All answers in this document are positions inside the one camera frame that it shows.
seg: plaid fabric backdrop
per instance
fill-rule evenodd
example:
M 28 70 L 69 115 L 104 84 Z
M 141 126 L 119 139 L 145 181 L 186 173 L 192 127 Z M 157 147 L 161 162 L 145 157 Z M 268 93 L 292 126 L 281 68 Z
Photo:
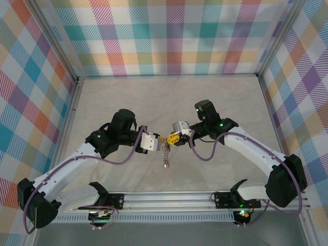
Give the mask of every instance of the plaid fabric backdrop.
M 0 245 L 24 235 L 17 183 L 49 169 L 73 81 L 23 0 L 0 1 Z
M 328 1 L 307 1 L 265 74 L 286 153 L 302 157 L 316 226 L 328 240 Z
M 255 73 L 293 1 L 38 2 L 76 68 L 120 76 Z

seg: small chain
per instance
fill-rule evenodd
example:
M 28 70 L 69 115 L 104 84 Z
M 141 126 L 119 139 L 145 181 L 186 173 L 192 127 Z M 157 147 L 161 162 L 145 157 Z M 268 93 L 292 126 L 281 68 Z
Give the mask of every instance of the small chain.
M 164 153 L 164 157 L 163 157 L 163 162 L 164 162 L 164 168 L 169 168 L 170 164 L 169 164 L 169 152 L 170 152 L 170 145 L 168 143 L 167 138 L 164 139 L 164 145 L 162 147 L 162 151 Z

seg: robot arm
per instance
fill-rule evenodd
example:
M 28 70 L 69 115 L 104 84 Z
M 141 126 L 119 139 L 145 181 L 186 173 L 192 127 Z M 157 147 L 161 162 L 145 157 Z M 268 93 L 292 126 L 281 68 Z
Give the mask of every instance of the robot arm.
M 204 159 L 194 150 L 194 140 L 209 136 L 218 140 L 256 164 L 268 177 L 266 183 L 250 184 L 244 179 L 231 189 L 231 199 L 236 204 L 243 204 L 250 199 L 270 199 L 280 207 L 286 207 L 297 196 L 297 189 L 281 162 L 294 174 L 300 190 L 307 187 L 302 162 L 296 155 L 285 156 L 282 153 L 271 150 L 256 139 L 249 136 L 236 122 L 229 118 L 221 119 L 213 104 L 209 100 L 203 100 L 195 105 L 198 118 L 201 122 L 192 126 L 186 121 L 178 121 L 173 124 L 174 132 L 168 138 L 168 143 L 181 146 L 189 143 L 194 153 L 201 160 Z
M 27 208 L 27 217 L 36 228 L 48 225 L 58 214 L 58 210 L 66 210 L 71 206 L 81 207 L 91 204 L 102 205 L 101 200 L 107 199 L 108 192 L 100 184 L 92 185 L 79 194 L 63 195 L 61 192 L 83 170 L 94 166 L 98 160 L 106 158 L 118 150 L 120 145 L 133 146 L 133 151 L 147 154 L 148 151 L 160 150 L 161 140 L 156 133 L 148 133 L 143 126 L 136 131 L 135 114 L 121 109 L 116 112 L 110 123 L 103 125 L 86 138 L 78 150 L 62 163 L 44 175 L 29 181 L 23 179 L 18 183 L 17 196 L 19 206 L 24 210 L 27 200 L 32 196 Z M 116 165 L 124 164 L 129 157 Z

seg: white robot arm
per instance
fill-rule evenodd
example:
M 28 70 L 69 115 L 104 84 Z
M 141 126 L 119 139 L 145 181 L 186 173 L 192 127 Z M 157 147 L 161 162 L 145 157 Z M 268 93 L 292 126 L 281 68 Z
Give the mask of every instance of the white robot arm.
M 122 162 L 103 160 L 110 153 L 117 151 L 120 145 L 133 146 L 126 160 Z M 24 210 L 24 216 L 27 216 L 36 228 L 48 225 L 56 217 L 58 211 L 93 204 L 107 206 L 102 203 L 108 200 L 109 194 L 97 182 L 90 183 L 89 186 L 74 193 L 61 191 L 80 172 L 96 165 L 99 160 L 122 165 L 134 152 L 147 154 L 148 151 L 160 150 L 160 147 L 161 137 L 158 134 L 148 133 L 146 126 L 136 131 L 135 114 L 121 109 L 114 114 L 110 123 L 92 132 L 78 150 L 55 168 L 33 181 L 25 178 L 19 182 L 17 186 L 19 206 Z
M 236 122 L 229 118 L 221 119 L 212 102 L 203 100 L 195 105 L 200 123 L 192 126 L 186 121 L 173 124 L 174 132 L 168 137 L 168 143 L 181 146 L 188 142 L 194 154 L 203 161 L 213 158 L 215 146 L 210 158 L 203 158 L 194 149 L 194 140 L 209 136 L 217 139 L 256 164 L 268 177 L 265 183 L 251 183 L 246 179 L 231 188 L 231 200 L 236 206 L 242 206 L 251 199 L 270 199 L 274 204 L 285 208 L 298 195 L 298 187 L 303 191 L 307 187 L 303 165 L 296 155 L 286 156 L 263 145 L 249 136 Z M 288 170 L 295 176 L 295 186 Z

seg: beige floor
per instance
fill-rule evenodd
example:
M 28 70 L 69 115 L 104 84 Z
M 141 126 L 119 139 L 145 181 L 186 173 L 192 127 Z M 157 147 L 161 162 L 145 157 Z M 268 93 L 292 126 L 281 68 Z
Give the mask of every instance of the beige floor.
M 101 125 L 110 122 L 121 108 L 136 114 L 138 125 L 168 136 L 172 123 L 199 122 L 194 104 L 209 99 L 222 118 L 229 117 L 249 134 L 279 151 L 267 106 L 255 77 L 143 77 L 86 80 L 76 112 L 66 156 Z M 198 153 L 209 156 L 212 144 L 196 142 Z M 131 148 L 120 147 L 107 157 L 121 161 Z M 229 189 L 247 178 L 263 181 L 265 175 L 236 151 L 218 145 L 209 162 L 197 159 L 188 145 L 173 147 L 170 168 L 164 169 L 162 152 L 135 153 L 129 163 L 117 167 L 99 163 L 66 190 L 91 181 L 100 182 L 111 191 L 198 191 Z

